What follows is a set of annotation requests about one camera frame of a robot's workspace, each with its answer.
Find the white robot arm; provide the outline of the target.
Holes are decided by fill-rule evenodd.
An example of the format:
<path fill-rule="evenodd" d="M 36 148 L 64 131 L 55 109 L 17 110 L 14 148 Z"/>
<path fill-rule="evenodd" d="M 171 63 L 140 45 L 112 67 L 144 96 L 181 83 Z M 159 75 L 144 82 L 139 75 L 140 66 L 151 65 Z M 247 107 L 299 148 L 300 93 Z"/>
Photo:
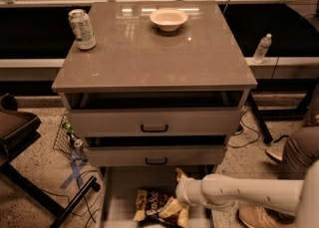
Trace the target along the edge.
<path fill-rule="evenodd" d="M 209 174 L 203 179 L 186 177 L 178 168 L 176 199 L 171 198 L 160 211 L 168 218 L 183 207 L 201 206 L 227 212 L 239 201 L 253 203 L 281 213 L 294 215 L 296 228 L 318 228 L 319 161 L 303 180 L 239 179 Z"/>

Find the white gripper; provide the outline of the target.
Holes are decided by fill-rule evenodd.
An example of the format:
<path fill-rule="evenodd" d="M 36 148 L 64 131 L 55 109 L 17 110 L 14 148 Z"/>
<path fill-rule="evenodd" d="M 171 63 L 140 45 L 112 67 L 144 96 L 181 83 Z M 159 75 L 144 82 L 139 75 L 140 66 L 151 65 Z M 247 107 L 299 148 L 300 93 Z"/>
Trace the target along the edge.
<path fill-rule="evenodd" d="M 201 203 L 201 181 L 199 179 L 182 179 L 176 186 L 175 196 L 171 197 L 159 212 L 160 218 L 168 218 L 181 210 L 182 205 L 196 206 Z"/>

